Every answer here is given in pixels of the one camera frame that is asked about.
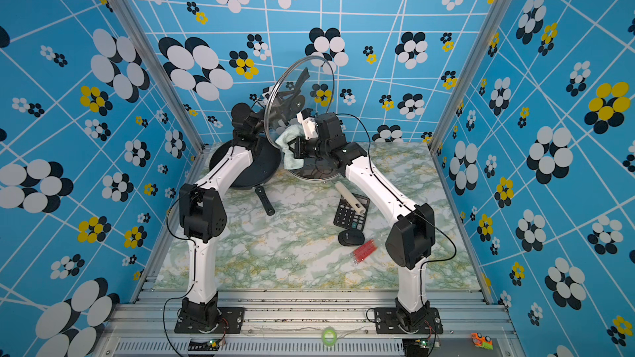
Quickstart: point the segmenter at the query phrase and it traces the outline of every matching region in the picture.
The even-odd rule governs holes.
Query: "marble tabletop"
[[[432,206],[435,225],[456,244],[456,258],[428,265],[427,289],[480,289],[425,143],[374,142],[371,157],[404,194]],[[348,180],[340,180],[353,193],[362,194]],[[253,190],[229,189],[223,199],[228,223],[216,255],[219,289],[398,288],[397,266],[384,246],[390,227],[373,203],[364,235],[366,240],[374,239],[378,249],[355,265],[350,257],[355,247],[344,247],[337,240],[343,229],[333,225],[340,199],[333,183],[309,184],[280,168],[265,189],[275,208],[271,217]],[[179,228],[177,235],[182,234]],[[431,257],[445,258],[452,252],[451,243],[437,232]],[[185,290],[188,273],[187,242],[174,240],[154,287]]]

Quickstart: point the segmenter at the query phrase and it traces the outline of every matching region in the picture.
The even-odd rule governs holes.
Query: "frying pan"
[[[228,140],[216,149],[216,152],[211,155],[210,171],[220,163],[220,160],[227,154],[231,146],[232,141]],[[270,144],[266,138],[258,137],[253,162],[240,173],[230,187],[238,190],[248,190],[253,187],[260,198],[263,208],[265,208],[265,212],[268,216],[272,216],[275,214],[275,210],[271,202],[269,202],[265,188],[262,185],[274,176],[281,161],[282,154],[280,150]]]

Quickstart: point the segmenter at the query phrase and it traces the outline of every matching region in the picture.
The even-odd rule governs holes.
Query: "blue wallpaper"
[[[373,139],[421,141],[434,131],[494,2],[129,1],[207,143],[230,138],[234,104],[252,103],[313,53],[335,70],[332,109],[360,116]],[[355,119],[343,126],[349,139],[366,140]]]
[[[0,14],[0,356],[83,356],[194,153],[107,0]]]
[[[443,146],[528,356],[633,356],[635,0],[513,0]]]

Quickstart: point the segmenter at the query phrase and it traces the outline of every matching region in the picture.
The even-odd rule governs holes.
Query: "towel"
[[[304,137],[304,130],[299,124],[292,124],[284,130],[284,132],[275,140],[275,143],[281,147],[284,153],[282,158],[282,166],[285,170],[297,170],[304,167],[304,159],[296,159],[293,157],[293,152],[289,148],[289,142],[297,137]]]

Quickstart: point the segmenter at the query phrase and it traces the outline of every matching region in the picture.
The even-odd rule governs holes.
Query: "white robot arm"
[[[407,198],[387,180],[368,157],[360,156],[353,160],[353,163],[346,167],[346,178],[357,185],[377,205],[389,224],[397,223],[400,217],[405,218],[416,210],[415,202]],[[421,282],[421,287],[419,286],[420,276],[425,278],[425,266],[421,273],[419,271],[422,263],[423,259],[416,262],[415,267],[411,269],[405,265],[398,267],[399,292],[397,299],[409,312],[418,311],[428,300],[425,295],[425,282]]]
[[[210,172],[199,179],[195,185],[204,190],[215,190],[218,197],[223,198],[229,186],[236,177],[253,162],[251,151],[242,146],[233,146],[227,151],[225,157],[220,160]],[[201,238],[190,238],[190,270],[189,284],[191,288],[188,299],[193,303],[207,303],[216,295],[216,282],[214,281],[216,246],[218,237],[212,237],[206,243]]]
[[[190,292],[182,302],[179,321],[203,331],[213,328],[218,318],[218,292],[214,282],[218,236],[227,224],[222,196],[234,180],[253,162],[262,117],[246,104],[232,110],[234,139],[227,154],[195,184],[179,192],[180,224],[190,245]],[[396,316],[401,327],[417,331],[429,313],[425,295],[424,260],[435,243],[434,211],[428,204],[417,205],[397,189],[371,162],[356,143],[347,142],[339,119],[333,113],[311,116],[311,109],[297,114],[305,136],[294,140],[296,158],[321,158],[357,185],[379,208],[392,226],[385,246],[399,266],[400,289]]]
[[[311,116],[305,109],[297,114],[305,136],[294,142],[294,157],[320,157],[359,187],[377,205],[392,226],[386,249],[399,266],[397,316],[408,332],[423,327],[429,303],[425,294],[424,261],[435,243],[434,211],[428,204],[417,205],[377,169],[355,142],[347,142],[333,113]]]

